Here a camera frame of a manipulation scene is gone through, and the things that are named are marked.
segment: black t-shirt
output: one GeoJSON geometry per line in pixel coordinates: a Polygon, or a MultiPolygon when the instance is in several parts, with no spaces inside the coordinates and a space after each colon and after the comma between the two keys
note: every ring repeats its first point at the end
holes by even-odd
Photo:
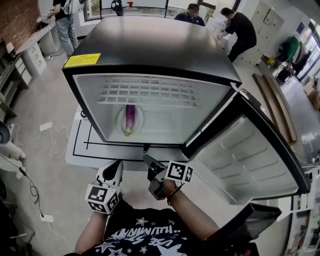
{"type": "Polygon", "coordinates": [[[241,12],[237,12],[230,25],[225,29],[229,34],[236,33],[238,41],[254,47],[257,44],[255,28],[251,21],[241,12]]]}
{"type": "Polygon", "coordinates": [[[53,0],[53,6],[56,6],[56,5],[59,5],[59,4],[61,5],[61,9],[60,9],[59,13],[58,13],[57,15],[55,15],[55,20],[56,20],[56,21],[57,21],[57,20],[60,20],[60,19],[62,19],[62,18],[64,18],[64,17],[67,16],[67,15],[65,14],[64,10],[62,10],[62,7],[65,6],[66,1],[67,1],[67,0],[53,0]]]}
{"type": "Polygon", "coordinates": [[[171,209],[133,209],[126,202],[110,217],[104,241],[83,256],[197,255],[199,241],[171,209]]]}

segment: yellow warning label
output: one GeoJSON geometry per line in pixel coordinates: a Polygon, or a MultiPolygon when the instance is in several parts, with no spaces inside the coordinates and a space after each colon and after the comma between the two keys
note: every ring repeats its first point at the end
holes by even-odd
{"type": "Polygon", "coordinates": [[[100,55],[101,53],[71,56],[66,62],[66,64],[64,65],[64,67],[68,68],[68,67],[76,67],[76,66],[83,66],[83,65],[93,65],[97,63],[100,55]]]}

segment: fridge hinge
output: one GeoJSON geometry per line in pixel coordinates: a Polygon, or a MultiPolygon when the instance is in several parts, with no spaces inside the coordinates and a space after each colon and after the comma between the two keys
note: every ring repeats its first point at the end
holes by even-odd
{"type": "Polygon", "coordinates": [[[150,148],[150,144],[148,144],[148,143],[143,144],[143,153],[146,154],[149,148],[150,148]]]}
{"type": "Polygon", "coordinates": [[[246,89],[241,89],[240,94],[245,97],[247,100],[249,100],[248,91],[246,89]]]}

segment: wristband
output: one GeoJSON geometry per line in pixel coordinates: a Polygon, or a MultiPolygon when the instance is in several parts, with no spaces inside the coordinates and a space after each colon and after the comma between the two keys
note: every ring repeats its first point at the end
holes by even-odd
{"type": "Polygon", "coordinates": [[[172,199],[172,197],[175,195],[175,193],[177,193],[181,187],[184,185],[184,183],[182,183],[180,186],[178,186],[169,196],[168,199],[166,200],[166,203],[168,204],[168,206],[171,206],[170,201],[172,199]]]}

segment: brick wall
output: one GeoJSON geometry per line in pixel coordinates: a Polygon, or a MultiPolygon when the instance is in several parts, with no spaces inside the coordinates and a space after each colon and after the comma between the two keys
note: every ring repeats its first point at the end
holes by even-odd
{"type": "Polygon", "coordinates": [[[37,31],[38,0],[0,0],[0,39],[17,50],[37,31]]]}

